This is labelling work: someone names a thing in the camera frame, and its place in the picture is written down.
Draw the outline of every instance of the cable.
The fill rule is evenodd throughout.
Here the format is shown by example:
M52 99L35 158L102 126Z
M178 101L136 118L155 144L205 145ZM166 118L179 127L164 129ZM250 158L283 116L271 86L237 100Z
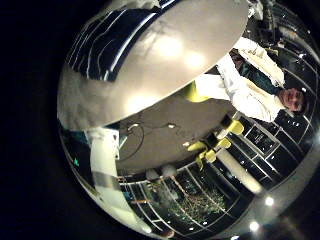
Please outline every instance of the cable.
M134 127L139 127L140 130L141 130L141 132L142 132L142 136L141 136L140 142L139 142L137 148L136 148L131 154L129 154L129 156L127 156L127 157L125 157L125 158L123 158L123 159L120 158L120 161L121 161L121 162L122 162L122 161L125 161L125 160L131 158L133 155L135 155L135 154L140 150L140 148L141 148L141 146L142 146L142 144L143 144L143 141L144 141L144 129L143 129L143 127L141 127L140 125L136 125L136 126L134 126Z

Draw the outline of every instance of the floor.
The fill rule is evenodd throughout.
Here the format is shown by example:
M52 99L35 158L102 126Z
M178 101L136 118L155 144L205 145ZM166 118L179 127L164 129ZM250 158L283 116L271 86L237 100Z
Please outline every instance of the floor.
M198 141L217 127L226 113L234 111L225 100L192 103L174 94L121 121L120 135L128 135L128 138L120 150L117 168L134 174L183 161L193 154L187 151L184 143ZM127 128L133 124L139 126L132 127L128 134Z

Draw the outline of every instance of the light fixture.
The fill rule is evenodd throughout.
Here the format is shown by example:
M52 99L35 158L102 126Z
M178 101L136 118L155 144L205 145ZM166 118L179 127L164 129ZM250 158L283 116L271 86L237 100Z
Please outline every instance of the light fixture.
M190 142L185 142L185 143L182 144L182 146L189 147L190 146Z
M171 129L176 127L176 125L174 123L168 123L167 126L168 126L168 128L171 128Z
M256 221L250 223L249 228L252 232L256 232L259 229L260 225Z
M134 128L134 127L139 127L139 123L133 123L133 124L131 124L129 127L128 127L128 131L131 131L131 129L132 128Z
M274 204L274 199L272 197L266 197L265 204L271 207Z

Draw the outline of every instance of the bright light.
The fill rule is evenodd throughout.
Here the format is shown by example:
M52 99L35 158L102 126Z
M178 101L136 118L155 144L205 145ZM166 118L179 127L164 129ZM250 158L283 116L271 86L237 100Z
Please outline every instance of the bright light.
M190 142L185 142L185 143L182 144L182 146L189 147L190 146Z
M74 163L74 165L76 165L77 167L80 166L80 165L79 165L79 161L78 161L78 159L76 159L76 158L74 159L74 162L73 162L73 163Z
M190 68L202 67L205 62L205 58L201 53L190 52L186 56L185 64Z
M300 53L299 58L303 58L306 54L305 53Z
M271 207L274 204L274 199L272 197L267 197L265 204L269 207Z
M175 128L176 127L176 125L174 124L174 123L168 123L168 128Z
M154 48L162 56L172 58L182 52L182 43L175 38L164 36L155 42Z
M260 225L256 222L256 221L253 221L250 223L249 225L249 228L252 232L255 232L259 229Z
M136 113L156 103L157 100L158 98L156 96L142 96L137 94L133 97L128 98L126 110L128 113Z
M152 229L148 226L143 226L142 227L143 231L145 231L146 233L151 233L152 232Z

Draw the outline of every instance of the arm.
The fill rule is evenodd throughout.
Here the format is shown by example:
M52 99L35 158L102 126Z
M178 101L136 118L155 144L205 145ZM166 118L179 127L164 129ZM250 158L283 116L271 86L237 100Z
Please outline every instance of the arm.
M234 45L239 54L258 70L269 77L274 86L283 87L284 74L277 64L268 56L267 51L256 42L241 37Z
M249 88L246 79L241 77L236 70L229 54L218 61L217 68L230 101L238 111L247 117L257 118L265 122L272 122L277 117L279 109L273 105L274 96L265 92L260 94Z

